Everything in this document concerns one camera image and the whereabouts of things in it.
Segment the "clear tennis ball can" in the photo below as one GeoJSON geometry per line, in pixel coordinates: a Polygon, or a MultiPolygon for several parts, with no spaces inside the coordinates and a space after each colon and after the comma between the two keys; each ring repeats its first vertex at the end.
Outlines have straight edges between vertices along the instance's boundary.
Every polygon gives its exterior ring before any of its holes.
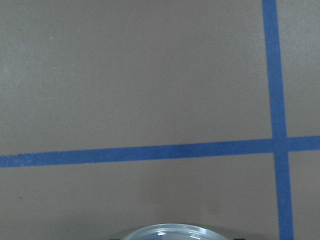
{"type": "Polygon", "coordinates": [[[123,240],[227,240],[227,238],[195,225],[162,223],[135,230],[123,240]]]}

